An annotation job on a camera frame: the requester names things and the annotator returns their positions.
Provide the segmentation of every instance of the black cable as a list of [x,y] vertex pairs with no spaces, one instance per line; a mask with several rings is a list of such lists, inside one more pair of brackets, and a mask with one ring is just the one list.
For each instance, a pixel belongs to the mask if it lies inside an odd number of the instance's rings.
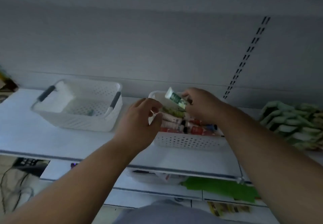
[[12,168],[9,168],[9,169],[7,169],[7,171],[5,173],[3,173],[3,176],[2,176],[1,182],[0,182],[0,189],[1,189],[1,196],[2,196],[2,201],[1,202],[2,202],[2,208],[3,208],[4,213],[6,213],[6,205],[5,205],[5,194],[4,194],[3,188],[2,188],[2,182],[3,182],[3,179],[4,179],[5,175],[6,175],[6,173],[11,169]]
[[[21,180],[21,182],[20,182],[20,186],[22,186],[22,183],[24,182],[24,180],[26,179],[26,177],[27,177],[28,175],[29,175],[29,173],[27,173],[27,174],[22,178],[22,180]],[[19,204],[19,201],[20,201],[20,198],[21,198],[21,190],[20,190],[20,193],[19,193],[18,200],[17,200],[16,204],[14,205],[14,208],[13,208],[13,210],[12,210],[12,211],[14,211],[14,210],[17,208],[17,206],[18,206],[18,204]]]

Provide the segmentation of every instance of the basket handle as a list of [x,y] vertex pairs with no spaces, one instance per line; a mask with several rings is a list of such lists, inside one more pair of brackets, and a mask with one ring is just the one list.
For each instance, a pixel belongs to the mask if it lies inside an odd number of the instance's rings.
[[121,91],[118,91],[114,96],[113,101],[111,102],[111,105],[110,105],[112,109],[114,109],[114,107],[116,106],[116,103],[118,102],[120,95],[121,95]]
[[45,90],[40,96],[38,96],[37,100],[42,102],[43,100],[45,100],[45,98],[47,96],[49,96],[49,94],[55,90],[55,86],[51,85],[50,87],[47,88],[47,90]]

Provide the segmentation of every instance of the right hand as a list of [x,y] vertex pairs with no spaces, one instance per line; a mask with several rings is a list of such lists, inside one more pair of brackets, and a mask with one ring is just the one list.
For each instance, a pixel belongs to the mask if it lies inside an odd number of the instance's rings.
[[189,88],[182,94],[183,97],[188,95],[192,98],[193,102],[192,105],[186,105],[185,110],[196,119],[216,124],[216,111],[218,106],[222,104],[222,101],[210,92],[198,88]]

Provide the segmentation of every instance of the green toothpaste tube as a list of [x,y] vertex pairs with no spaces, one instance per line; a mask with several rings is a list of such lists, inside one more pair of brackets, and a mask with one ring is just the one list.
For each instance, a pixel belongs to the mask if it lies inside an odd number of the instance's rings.
[[165,94],[165,98],[173,101],[174,103],[176,103],[177,105],[179,105],[183,109],[185,109],[185,106],[189,104],[186,100],[184,100],[182,97],[177,95],[173,91],[172,87],[169,87],[167,93]]

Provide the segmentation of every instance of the white plastic basket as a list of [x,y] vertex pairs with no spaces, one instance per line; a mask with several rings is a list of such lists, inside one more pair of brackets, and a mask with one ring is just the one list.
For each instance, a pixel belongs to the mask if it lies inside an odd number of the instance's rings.
[[110,131],[122,107],[122,85],[89,79],[62,79],[44,91],[31,110],[54,126]]
[[[178,108],[172,101],[165,98],[166,91],[153,91],[149,94],[149,98],[155,99],[165,107]],[[190,148],[198,150],[218,150],[228,143],[224,137],[191,135],[181,133],[158,132],[154,139],[154,143],[158,146]]]

